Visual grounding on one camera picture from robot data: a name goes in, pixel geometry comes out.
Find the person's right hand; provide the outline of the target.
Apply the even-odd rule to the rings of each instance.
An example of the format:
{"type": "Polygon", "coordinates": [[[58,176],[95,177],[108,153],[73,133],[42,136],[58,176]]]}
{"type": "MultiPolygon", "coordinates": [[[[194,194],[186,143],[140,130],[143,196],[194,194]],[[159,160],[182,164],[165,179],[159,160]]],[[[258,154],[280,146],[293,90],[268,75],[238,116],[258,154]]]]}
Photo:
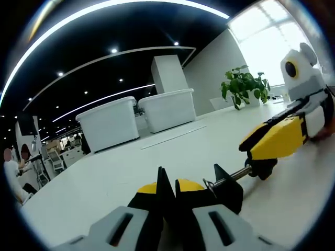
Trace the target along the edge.
{"type": "Polygon", "coordinates": [[[334,134],[334,121],[324,127],[320,132],[317,133],[313,138],[310,139],[311,142],[318,142],[324,140],[334,134]]]}

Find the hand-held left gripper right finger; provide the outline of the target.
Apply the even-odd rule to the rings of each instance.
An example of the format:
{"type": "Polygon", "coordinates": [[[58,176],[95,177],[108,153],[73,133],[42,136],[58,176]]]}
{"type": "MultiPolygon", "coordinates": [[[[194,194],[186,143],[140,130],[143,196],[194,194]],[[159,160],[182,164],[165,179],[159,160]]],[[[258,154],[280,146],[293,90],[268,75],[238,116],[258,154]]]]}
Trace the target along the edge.
{"type": "Polygon", "coordinates": [[[174,229],[183,250],[284,250],[194,181],[177,179],[175,198],[174,229]]]}

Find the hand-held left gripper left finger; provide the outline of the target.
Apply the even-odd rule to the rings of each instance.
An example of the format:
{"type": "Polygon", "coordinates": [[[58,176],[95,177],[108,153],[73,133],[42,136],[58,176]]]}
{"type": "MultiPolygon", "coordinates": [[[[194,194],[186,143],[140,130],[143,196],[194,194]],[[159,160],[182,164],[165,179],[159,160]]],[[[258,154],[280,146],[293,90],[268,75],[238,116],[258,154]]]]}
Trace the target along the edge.
{"type": "Polygon", "coordinates": [[[80,235],[53,250],[157,250],[163,230],[157,183],[141,187],[127,206],[119,206],[80,235]]]}

